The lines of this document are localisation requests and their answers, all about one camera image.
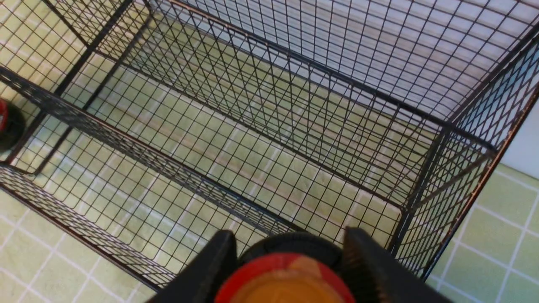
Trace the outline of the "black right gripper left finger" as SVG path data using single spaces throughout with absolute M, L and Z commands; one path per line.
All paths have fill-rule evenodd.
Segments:
M 237 270 L 233 232 L 216 232 L 202 251 L 149 303 L 212 303 L 221 285 Z

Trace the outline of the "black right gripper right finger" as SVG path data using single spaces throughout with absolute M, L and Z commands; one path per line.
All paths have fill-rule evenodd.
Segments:
M 361 228 L 346 228 L 342 279 L 358 303 L 449 303 Z

